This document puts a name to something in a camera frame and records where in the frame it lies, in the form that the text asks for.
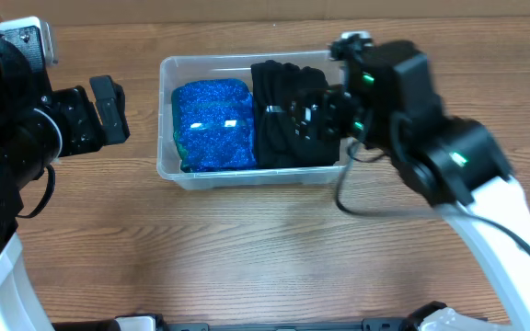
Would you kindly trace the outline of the large black garment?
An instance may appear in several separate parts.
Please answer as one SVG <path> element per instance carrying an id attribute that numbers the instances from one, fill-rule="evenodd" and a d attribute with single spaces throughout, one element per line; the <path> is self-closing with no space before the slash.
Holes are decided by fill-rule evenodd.
<path id="1" fill-rule="evenodd" d="M 308 92 L 328 86 L 325 74 L 309 66 L 299 67 L 297 73 L 287 74 L 277 83 L 282 83 L 276 91 L 282 91 L 283 103 L 279 107 L 291 121 L 286 125 L 286 133 L 298 162 L 297 167 L 334 165 L 340 159 L 340 142 L 319 139 L 316 130 L 309 126 L 310 121 L 298 115 L 300 104 L 314 100 L 307 95 Z"/>

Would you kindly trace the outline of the blue sequin garment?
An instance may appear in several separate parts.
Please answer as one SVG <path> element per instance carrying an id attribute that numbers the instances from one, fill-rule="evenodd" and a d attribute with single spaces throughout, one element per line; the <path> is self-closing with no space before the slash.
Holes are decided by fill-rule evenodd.
<path id="1" fill-rule="evenodd" d="M 185 173 L 257 167 L 253 96 L 238 79 L 201 80 L 171 95 L 173 139 Z"/>

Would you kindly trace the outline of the clear plastic storage bin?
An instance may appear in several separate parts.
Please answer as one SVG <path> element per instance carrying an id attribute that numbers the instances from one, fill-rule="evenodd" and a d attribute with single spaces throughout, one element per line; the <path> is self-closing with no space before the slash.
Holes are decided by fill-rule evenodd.
<path id="1" fill-rule="evenodd" d="M 337 62 L 329 59 L 328 51 L 295 51 L 238 55 L 190 55 L 166 58 L 159 70 L 159 115 L 156 170 L 165 180 L 173 181 L 186 190 L 223 187 L 303 184 L 328 184 L 336 180 L 349 158 L 340 144 L 340 160 L 332 166 L 294 167 L 246 171 L 185 173 L 180 169 L 181 158 L 173 138 L 172 92 L 187 83 L 200 80 L 234 78 L 252 86 L 250 66 L 273 60 L 299 67 L 321 70 L 329 84 L 342 81 L 343 73 Z"/>

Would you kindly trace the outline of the small black garment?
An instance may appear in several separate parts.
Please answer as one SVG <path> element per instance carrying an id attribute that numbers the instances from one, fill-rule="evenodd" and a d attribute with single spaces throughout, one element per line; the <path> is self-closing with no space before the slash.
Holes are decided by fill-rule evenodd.
<path id="1" fill-rule="evenodd" d="M 253 109 L 255 114 L 255 154 L 259 168 L 297 167 L 295 153 L 289 144 L 286 125 L 290 119 L 284 110 L 268 111 L 268 106 L 277 107 L 283 103 L 282 91 L 276 91 L 282 83 L 279 78 L 299 71 L 292 63 L 278 63 L 268 60 L 250 66 L 253 84 Z"/>

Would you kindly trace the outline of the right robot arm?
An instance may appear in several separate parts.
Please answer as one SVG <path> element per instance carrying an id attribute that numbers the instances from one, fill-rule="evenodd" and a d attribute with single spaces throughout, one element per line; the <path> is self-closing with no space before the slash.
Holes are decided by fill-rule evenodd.
<path id="1" fill-rule="evenodd" d="M 305 139 L 351 137 L 386 155 L 402 181 L 465 242 L 509 317 L 530 330 L 530 210 L 488 129 L 450 116 L 427 56 L 408 40 L 374 44 L 360 33 L 329 48 L 343 82 L 283 102 Z"/>

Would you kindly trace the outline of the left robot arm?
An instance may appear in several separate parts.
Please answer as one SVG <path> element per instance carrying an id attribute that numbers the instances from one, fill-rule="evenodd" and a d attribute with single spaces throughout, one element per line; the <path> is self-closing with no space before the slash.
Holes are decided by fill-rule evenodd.
<path id="1" fill-rule="evenodd" d="M 90 88 L 53 90 L 50 35 L 41 23 L 0 28 L 0 330 L 52 330 L 24 264 L 17 223 L 28 217 L 20 195 L 45 178 L 42 204 L 55 189 L 53 162 L 124 143 L 125 95 L 107 75 Z"/>

